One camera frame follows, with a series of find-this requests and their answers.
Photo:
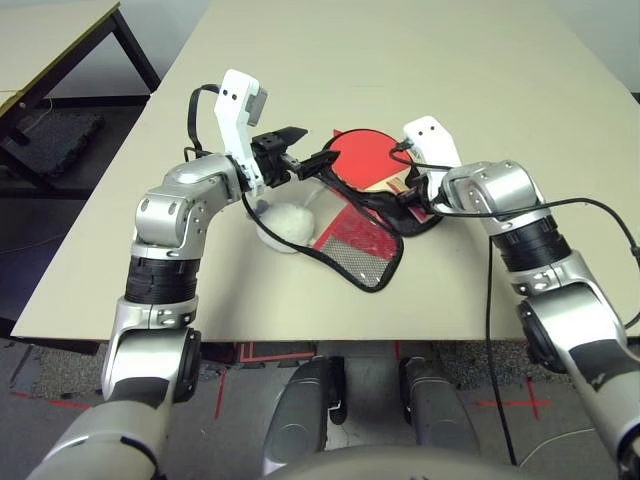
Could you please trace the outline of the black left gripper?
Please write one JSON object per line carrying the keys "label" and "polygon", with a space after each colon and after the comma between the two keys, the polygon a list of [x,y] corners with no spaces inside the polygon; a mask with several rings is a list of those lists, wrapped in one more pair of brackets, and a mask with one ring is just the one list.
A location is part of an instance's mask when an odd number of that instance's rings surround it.
{"label": "black left gripper", "polygon": [[311,178],[337,160],[340,152],[334,150],[322,150],[306,160],[286,154],[287,149],[307,133],[304,128],[284,127],[252,139],[251,149],[267,187],[276,188],[287,183],[291,179],[289,172],[298,179]]}

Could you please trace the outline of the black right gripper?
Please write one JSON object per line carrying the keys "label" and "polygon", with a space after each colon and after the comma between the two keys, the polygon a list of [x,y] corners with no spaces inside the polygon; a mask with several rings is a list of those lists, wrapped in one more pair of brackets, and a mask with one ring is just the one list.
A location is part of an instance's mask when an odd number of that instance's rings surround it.
{"label": "black right gripper", "polygon": [[398,201],[406,207],[429,208],[428,187],[429,179],[426,175],[418,175],[405,180],[407,190],[398,194]]}

